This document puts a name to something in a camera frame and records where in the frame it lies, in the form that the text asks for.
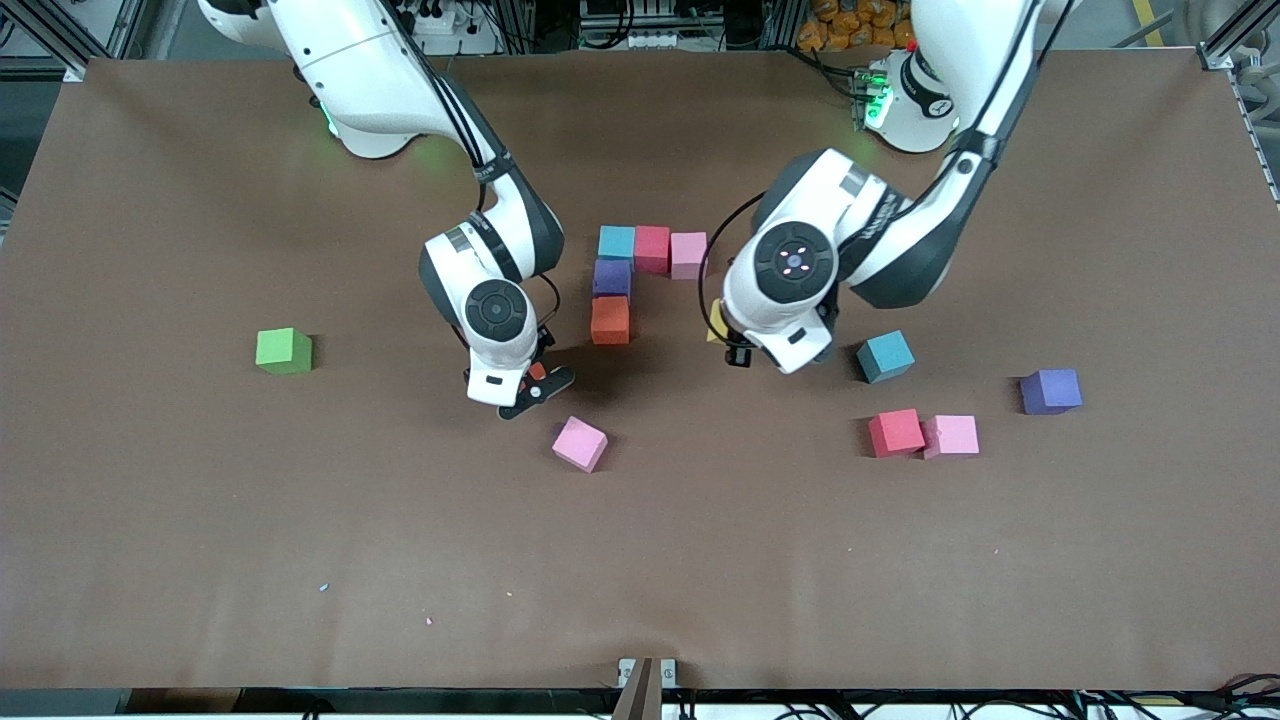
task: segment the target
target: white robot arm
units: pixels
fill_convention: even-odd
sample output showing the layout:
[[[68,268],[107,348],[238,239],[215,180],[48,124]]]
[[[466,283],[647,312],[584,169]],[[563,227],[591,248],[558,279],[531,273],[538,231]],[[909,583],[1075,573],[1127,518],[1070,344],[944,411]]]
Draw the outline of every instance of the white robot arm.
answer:
[[[836,283],[874,307],[932,293],[1036,82],[1036,23],[1052,14],[1056,35],[1069,9],[1048,0],[913,3],[919,47],[959,117],[942,169],[911,201],[836,150],[792,160],[724,278],[723,307],[741,336],[792,373],[829,351]]]
[[[526,377],[550,334],[520,283],[559,261],[564,233],[471,99],[435,70],[381,0],[198,0],[227,37],[275,47],[297,64],[355,155],[385,158],[419,135],[467,151],[480,202],[428,240],[419,277],[470,352],[467,396],[512,418],[567,387],[572,372]],[[485,192],[497,204],[485,210]]]

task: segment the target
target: table surface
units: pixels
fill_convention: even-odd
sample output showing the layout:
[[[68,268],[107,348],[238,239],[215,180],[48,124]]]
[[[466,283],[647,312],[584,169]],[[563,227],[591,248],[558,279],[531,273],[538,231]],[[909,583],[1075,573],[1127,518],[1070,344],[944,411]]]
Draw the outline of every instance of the table surface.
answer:
[[[1053,55],[937,295],[844,295],[842,347],[901,328],[918,357],[877,386],[728,368],[694,284],[658,277],[636,340],[593,347],[596,228],[710,231],[828,145],[909,193],[936,156],[855,133],[781,55],[454,72],[567,232],[552,361],[579,382],[511,423],[465,398],[415,272],[475,201],[460,149],[352,158],[285,63],[95,61],[64,88],[0,254],[0,682],[572,687],[652,655],[690,687],[1155,689],[1280,666],[1276,208],[1190,51]],[[284,325],[320,336],[314,373],[253,366]],[[1085,407],[1020,414],[1042,366],[1076,368]],[[872,459],[867,420],[900,407],[975,414],[983,455]],[[609,434],[595,474],[552,455],[570,415]]]

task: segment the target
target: green cube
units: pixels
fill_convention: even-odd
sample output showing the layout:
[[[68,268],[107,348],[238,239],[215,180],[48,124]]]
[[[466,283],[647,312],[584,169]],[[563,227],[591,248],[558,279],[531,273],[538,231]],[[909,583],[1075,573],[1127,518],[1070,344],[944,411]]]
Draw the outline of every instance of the green cube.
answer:
[[[311,372],[311,338],[293,328],[257,333],[257,366],[273,375]]]

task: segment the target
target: blue cube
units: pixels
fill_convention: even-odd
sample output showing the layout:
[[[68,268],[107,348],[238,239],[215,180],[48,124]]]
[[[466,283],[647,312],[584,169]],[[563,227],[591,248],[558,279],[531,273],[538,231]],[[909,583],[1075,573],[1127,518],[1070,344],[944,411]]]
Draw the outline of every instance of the blue cube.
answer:
[[[636,229],[600,225],[600,249],[596,255],[609,260],[626,260],[635,266]]]
[[[858,348],[858,363],[867,373],[867,382],[878,383],[905,373],[915,363],[915,356],[906,346],[902,331],[893,331],[873,337]]]
[[[1080,378],[1071,368],[1037,370],[1023,378],[1023,409],[1028,415],[1060,415],[1084,405]]]
[[[591,297],[621,295],[631,299],[631,264],[626,260],[599,259],[591,281]]]

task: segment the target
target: cube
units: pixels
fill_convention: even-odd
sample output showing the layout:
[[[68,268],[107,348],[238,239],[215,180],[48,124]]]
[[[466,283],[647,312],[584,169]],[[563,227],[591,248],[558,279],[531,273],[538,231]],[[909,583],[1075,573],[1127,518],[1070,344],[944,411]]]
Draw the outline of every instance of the cube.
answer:
[[[603,297],[605,295],[631,297],[631,263],[603,258],[595,261],[591,296]]]
[[[590,473],[608,445],[609,438],[604,433],[571,416],[552,445],[552,452],[579,470]]]
[[[255,363],[273,375],[311,372],[311,338],[293,328],[257,333]]]
[[[707,255],[707,233],[671,233],[671,279],[696,281],[703,255]]]
[[[1037,370],[1023,378],[1023,409],[1028,415],[1060,415],[1084,405],[1080,379],[1071,368]]]
[[[858,348],[858,364],[867,373],[867,382],[878,383],[896,378],[915,363],[911,348],[906,346],[902,331],[873,337]]]
[[[710,319],[712,319],[712,327],[716,328],[716,331],[721,333],[721,337],[726,337],[727,338],[728,337],[728,323],[724,322],[724,313],[723,313],[723,310],[721,310],[719,297],[717,297],[716,300],[712,300],[712,311],[708,313],[708,316],[710,316]],[[707,329],[707,342],[718,342],[721,345],[724,345],[724,342],[721,341],[721,338],[716,337],[716,333],[713,333],[710,331],[710,328]]]
[[[934,415],[924,423],[924,459],[978,455],[978,420],[973,415]]]
[[[611,260],[626,260],[630,266],[635,266],[636,229],[617,225],[600,225],[600,258]]]
[[[666,275],[671,269],[671,228],[636,225],[636,270]]]
[[[631,342],[631,305],[621,295],[591,301],[591,342],[626,345]]]
[[[872,418],[870,430],[876,457],[908,455],[924,447],[920,416],[914,409],[881,413]]]

